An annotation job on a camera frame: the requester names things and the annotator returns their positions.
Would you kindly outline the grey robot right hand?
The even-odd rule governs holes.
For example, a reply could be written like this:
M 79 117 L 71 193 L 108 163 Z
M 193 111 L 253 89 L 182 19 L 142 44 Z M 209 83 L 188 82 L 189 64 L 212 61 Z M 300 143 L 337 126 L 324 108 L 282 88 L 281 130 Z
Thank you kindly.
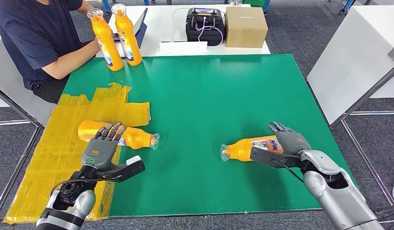
M 301 133 L 296 132 L 289 127 L 286 127 L 283 124 L 270 122 L 267 127 L 276 136 L 276 139 L 282 146 L 284 154 L 297 155 L 303 150 L 312 149 L 309 142 L 304 138 Z

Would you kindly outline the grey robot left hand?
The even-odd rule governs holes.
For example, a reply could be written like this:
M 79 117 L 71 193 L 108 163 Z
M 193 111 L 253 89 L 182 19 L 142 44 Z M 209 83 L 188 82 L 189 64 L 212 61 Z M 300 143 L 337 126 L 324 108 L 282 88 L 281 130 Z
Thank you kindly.
M 118 142 L 126 130 L 120 127 L 121 122 L 116 124 L 102 125 L 89 140 L 81 157 L 81 164 L 92 166 L 99 172 L 115 169 L 117 165 L 112 163 L 112 157 L 118 146 Z

